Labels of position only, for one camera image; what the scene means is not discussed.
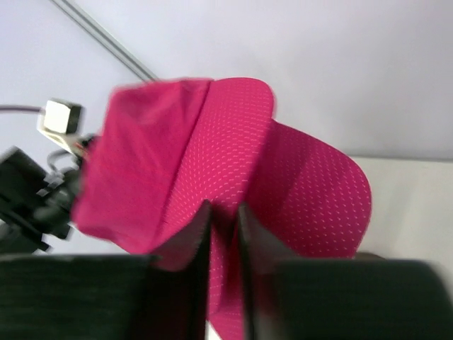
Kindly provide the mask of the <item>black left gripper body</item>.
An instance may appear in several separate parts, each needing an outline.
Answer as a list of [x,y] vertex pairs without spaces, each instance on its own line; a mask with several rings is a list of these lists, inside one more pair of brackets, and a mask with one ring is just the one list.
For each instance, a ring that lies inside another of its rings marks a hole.
[[72,151],[47,157],[47,172],[22,149],[1,155],[1,253],[48,251],[44,236],[65,240],[71,208],[81,186],[81,165],[94,136],[77,138]]

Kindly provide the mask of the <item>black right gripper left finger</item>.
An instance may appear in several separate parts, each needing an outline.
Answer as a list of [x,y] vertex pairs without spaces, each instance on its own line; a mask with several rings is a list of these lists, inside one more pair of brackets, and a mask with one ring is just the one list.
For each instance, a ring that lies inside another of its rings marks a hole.
[[2,339],[203,339],[212,206],[149,254],[3,255]]

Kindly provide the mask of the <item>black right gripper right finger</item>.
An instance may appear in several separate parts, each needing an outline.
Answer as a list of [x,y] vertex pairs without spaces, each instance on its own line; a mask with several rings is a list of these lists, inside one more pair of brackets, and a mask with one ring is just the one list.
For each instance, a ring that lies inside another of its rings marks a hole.
[[452,300],[422,261],[308,259],[238,212],[246,339],[451,339]]

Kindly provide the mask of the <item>pink cap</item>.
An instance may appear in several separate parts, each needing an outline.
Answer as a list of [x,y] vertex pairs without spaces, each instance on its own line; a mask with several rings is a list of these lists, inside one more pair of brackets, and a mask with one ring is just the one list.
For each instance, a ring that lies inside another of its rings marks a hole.
[[208,319],[242,339],[236,214],[272,122],[274,96],[253,78],[156,81],[117,90],[89,147],[72,211],[78,229],[132,254],[165,243],[212,204]]
[[350,157],[277,122],[246,202],[280,241],[314,258],[352,258],[372,212],[369,181]]

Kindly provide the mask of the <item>cream mannequin head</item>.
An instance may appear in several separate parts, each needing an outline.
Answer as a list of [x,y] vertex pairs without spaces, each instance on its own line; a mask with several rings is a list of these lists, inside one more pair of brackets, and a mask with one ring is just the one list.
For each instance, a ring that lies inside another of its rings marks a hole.
[[354,260],[358,261],[381,261],[385,260],[383,256],[373,254],[367,251],[359,251],[355,254]]

